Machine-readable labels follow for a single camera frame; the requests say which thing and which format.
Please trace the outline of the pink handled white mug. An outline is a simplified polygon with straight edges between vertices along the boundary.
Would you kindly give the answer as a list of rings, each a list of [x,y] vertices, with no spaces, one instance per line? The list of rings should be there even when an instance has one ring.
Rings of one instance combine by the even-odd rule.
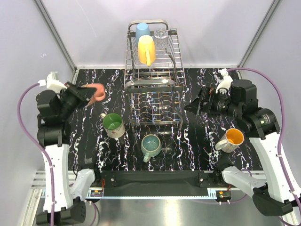
[[[92,84],[86,84],[82,87],[88,87],[88,88],[96,88],[96,92],[94,93],[94,96],[90,99],[87,106],[92,105],[95,102],[103,101],[106,97],[105,93],[105,87],[101,83],[92,83]]]

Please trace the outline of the green interior white mug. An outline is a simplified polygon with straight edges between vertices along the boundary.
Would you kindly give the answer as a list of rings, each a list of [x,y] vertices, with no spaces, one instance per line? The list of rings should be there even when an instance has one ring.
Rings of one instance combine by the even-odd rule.
[[[114,139],[121,138],[125,133],[125,125],[122,117],[117,113],[101,113],[103,127],[108,136]]]

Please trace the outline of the pale yellow mug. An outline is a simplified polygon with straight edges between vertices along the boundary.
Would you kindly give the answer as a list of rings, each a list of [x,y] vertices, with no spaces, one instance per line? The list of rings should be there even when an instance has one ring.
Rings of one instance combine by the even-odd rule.
[[[150,35],[143,35],[138,41],[138,59],[140,63],[148,67],[156,60],[156,48],[153,38]]]

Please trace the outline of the clear glass tumbler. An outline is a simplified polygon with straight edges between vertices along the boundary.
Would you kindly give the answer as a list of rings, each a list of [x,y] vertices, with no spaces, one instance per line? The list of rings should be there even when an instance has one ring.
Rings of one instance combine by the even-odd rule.
[[[167,47],[168,32],[165,29],[159,29],[154,32],[154,42],[158,49],[165,49]]]

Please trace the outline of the light blue plastic cup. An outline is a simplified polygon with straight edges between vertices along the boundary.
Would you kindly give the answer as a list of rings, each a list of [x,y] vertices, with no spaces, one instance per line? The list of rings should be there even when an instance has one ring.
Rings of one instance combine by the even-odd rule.
[[[138,45],[139,38],[144,36],[144,35],[149,35],[151,36],[151,32],[149,29],[149,26],[147,23],[139,23],[136,27],[135,31],[135,38],[136,38],[136,44]]]

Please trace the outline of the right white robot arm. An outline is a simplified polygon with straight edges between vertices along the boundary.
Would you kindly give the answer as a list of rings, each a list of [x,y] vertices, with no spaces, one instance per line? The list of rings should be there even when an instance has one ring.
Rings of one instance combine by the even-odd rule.
[[[231,116],[238,128],[229,129],[215,145],[217,151],[231,153],[249,138],[255,147],[265,173],[265,179],[255,179],[237,169],[227,160],[215,164],[212,175],[218,187],[232,185],[252,198],[257,210],[265,216],[285,216],[301,200],[301,190],[292,191],[283,166],[285,156],[279,154],[280,126],[275,114],[258,106],[257,87],[250,80],[235,80],[217,89],[202,87],[197,97],[185,106],[188,112],[200,116]]]

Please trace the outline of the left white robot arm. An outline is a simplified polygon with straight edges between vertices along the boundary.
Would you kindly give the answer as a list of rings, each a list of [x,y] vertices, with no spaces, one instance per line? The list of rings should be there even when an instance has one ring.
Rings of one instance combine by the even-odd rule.
[[[85,107],[96,88],[78,87],[67,82],[60,89],[47,89],[36,96],[37,140],[43,148],[46,193],[43,212],[36,216],[39,226],[81,224],[86,219],[85,199],[90,187],[101,182],[93,169],[81,169],[73,185],[69,184],[68,154],[71,126],[69,117]]]

